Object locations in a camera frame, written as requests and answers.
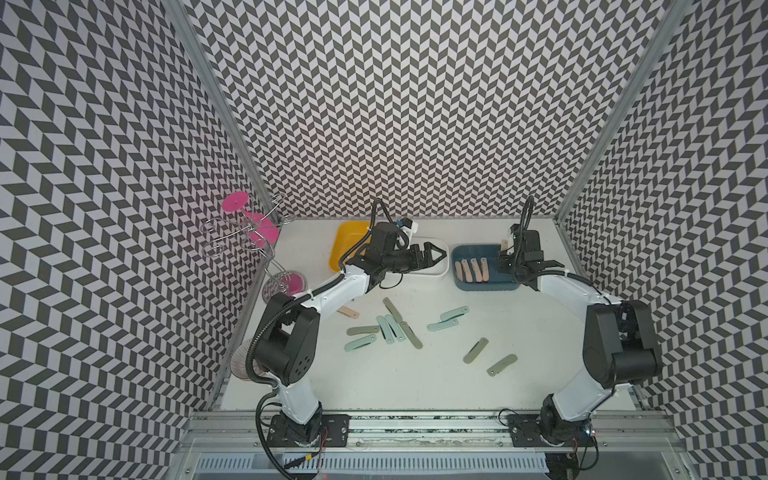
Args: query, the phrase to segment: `white tray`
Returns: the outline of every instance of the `white tray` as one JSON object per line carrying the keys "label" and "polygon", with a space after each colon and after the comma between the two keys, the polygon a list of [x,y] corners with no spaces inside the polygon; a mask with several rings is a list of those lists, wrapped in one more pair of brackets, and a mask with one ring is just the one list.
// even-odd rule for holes
{"label": "white tray", "polygon": [[411,239],[411,245],[414,243],[417,243],[419,247],[421,247],[422,251],[424,250],[424,242],[432,242],[432,244],[435,245],[435,247],[442,248],[445,250],[445,258],[440,260],[437,265],[431,266],[429,268],[425,268],[424,270],[417,270],[415,272],[407,273],[406,275],[410,276],[430,276],[434,278],[440,278],[441,276],[445,275],[448,270],[450,270],[450,259],[451,259],[451,251],[448,249],[448,245],[445,244],[444,241],[438,240],[436,238],[429,238],[429,237],[413,237]]}

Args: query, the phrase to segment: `vent grille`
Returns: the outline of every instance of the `vent grille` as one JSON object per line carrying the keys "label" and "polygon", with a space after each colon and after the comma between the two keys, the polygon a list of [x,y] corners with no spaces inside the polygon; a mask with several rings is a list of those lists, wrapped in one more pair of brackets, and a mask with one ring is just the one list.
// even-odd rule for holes
{"label": "vent grille", "polygon": [[[304,454],[282,455],[287,463]],[[291,472],[346,473],[370,475],[376,473],[409,474],[441,473],[546,473],[549,472],[544,453],[508,452],[326,452]],[[199,473],[273,472],[262,454],[203,454],[197,463]]]}

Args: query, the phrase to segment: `blue tray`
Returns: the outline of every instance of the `blue tray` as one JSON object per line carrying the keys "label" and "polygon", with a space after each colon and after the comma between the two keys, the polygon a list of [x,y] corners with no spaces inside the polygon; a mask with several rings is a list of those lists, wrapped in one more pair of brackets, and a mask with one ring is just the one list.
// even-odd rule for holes
{"label": "blue tray", "polygon": [[[512,280],[512,275],[509,273],[500,273],[498,271],[498,259],[497,255],[502,246],[498,243],[477,243],[474,245],[459,245],[451,251],[451,270],[453,270],[453,281],[456,282],[456,286],[461,290],[471,291],[489,291],[489,290],[514,290],[518,287],[519,283]],[[462,282],[456,277],[455,265],[456,262],[461,262],[464,259],[470,261],[473,258],[478,259],[478,262],[482,257],[488,259],[488,281],[482,283],[466,283]]]}

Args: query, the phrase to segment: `red wire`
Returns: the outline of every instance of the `red wire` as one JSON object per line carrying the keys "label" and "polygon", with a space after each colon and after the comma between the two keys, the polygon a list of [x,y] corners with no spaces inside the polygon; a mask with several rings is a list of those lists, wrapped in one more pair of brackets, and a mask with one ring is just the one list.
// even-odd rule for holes
{"label": "red wire", "polygon": [[320,468],[320,454],[323,453],[323,447],[326,446],[326,439],[328,438],[328,427],[326,427],[326,434],[323,436],[323,439],[320,441],[320,450],[317,452],[317,468],[319,470]]}

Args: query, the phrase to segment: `pink disc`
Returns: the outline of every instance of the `pink disc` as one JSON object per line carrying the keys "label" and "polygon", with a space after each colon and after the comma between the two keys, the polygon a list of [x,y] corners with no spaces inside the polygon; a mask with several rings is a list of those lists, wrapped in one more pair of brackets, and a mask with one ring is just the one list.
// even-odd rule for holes
{"label": "pink disc", "polygon": [[221,210],[224,210],[227,213],[237,212],[248,204],[249,199],[247,192],[235,192],[229,194],[227,195],[227,198],[221,202]]}
{"label": "pink disc", "polygon": [[[280,235],[280,231],[275,227],[275,224],[272,223],[272,220],[266,218],[262,214],[249,214],[246,212],[246,216],[250,217],[254,222],[261,220],[261,227],[256,228],[256,231],[261,234],[261,237],[266,238],[266,241],[271,244],[274,244],[277,241],[277,236]],[[261,237],[254,232],[249,233],[249,235],[250,239],[256,242],[256,245],[259,247],[264,246],[264,240]]]}
{"label": "pink disc", "polygon": [[304,279],[298,273],[291,273],[286,284],[288,286],[288,295],[293,296],[304,291]]}

